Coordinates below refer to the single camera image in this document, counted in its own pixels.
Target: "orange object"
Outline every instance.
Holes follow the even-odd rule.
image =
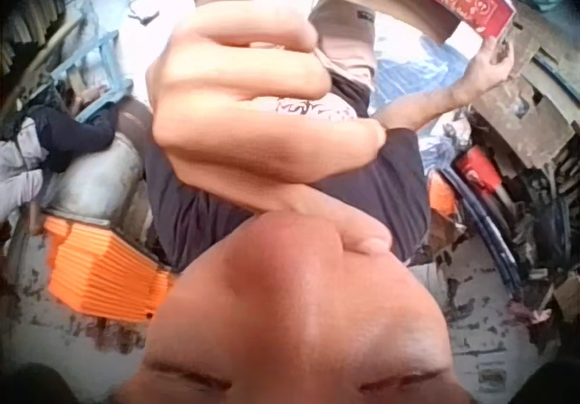
[[[49,216],[49,292],[77,312],[143,322],[175,277],[109,228]]]
[[[437,171],[429,174],[429,205],[442,216],[455,214],[455,191]]]
[[[501,176],[478,146],[471,148],[457,162],[457,168],[465,179],[480,191],[494,194],[501,186]]]

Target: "forearm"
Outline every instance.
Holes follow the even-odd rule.
[[[403,96],[380,108],[374,115],[385,129],[419,130],[441,114],[467,104],[457,85],[436,91]]]

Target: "orange plastic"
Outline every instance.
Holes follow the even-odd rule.
[[[429,205],[442,216],[455,214],[455,191],[436,171],[429,174]]]
[[[110,229],[49,216],[49,292],[77,312],[144,322],[167,297],[175,276]]]

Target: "finger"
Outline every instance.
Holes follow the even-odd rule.
[[[276,96],[318,100],[331,90],[328,71],[310,53],[201,43],[176,49],[163,76],[192,88],[228,88],[240,100]]]
[[[494,52],[496,51],[496,46],[498,45],[498,39],[493,36],[486,37],[483,40],[481,48],[479,48],[478,55],[491,60]]]
[[[511,42],[507,42],[506,56],[498,64],[498,66],[501,68],[502,72],[506,75],[506,77],[514,68],[514,62],[515,62],[514,44]]]
[[[198,34],[217,43],[241,46],[273,43],[290,51],[311,52],[318,35],[299,13],[252,1],[219,1],[202,5],[177,31],[179,37]]]
[[[163,98],[155,140],[192,160],[307,184],[370,163],[386,140],[377,120],[315,120],[211,103]]]
[[[239,168],[191,162],[169,154],[179,180],[255,213],[291,211],[332,221],[345,250],[366,255],[391,251],[391,232],[378,220],[306,185],[287,184]]]

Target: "man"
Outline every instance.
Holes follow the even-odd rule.
[[[71,110],[98,98],[101,89],[89,89],[74,99]],[[115,135],[117,110],[109,104],[92,123],[82,124],[54,108],[35,105],[0,137],[0,224],[24,204],[30,206],[30,228],[39,230],[39,200],[43,200],[52,173],[63,173],[84,153],[107,149]]]
[[[402,263],[428,225],[413,131],[506,79],[513,53],[495,64],[487,40],[452,88],[369,119],[372,19],[207,4],[150,68],[150,201],[185,271],[119,402],[469,402]]]

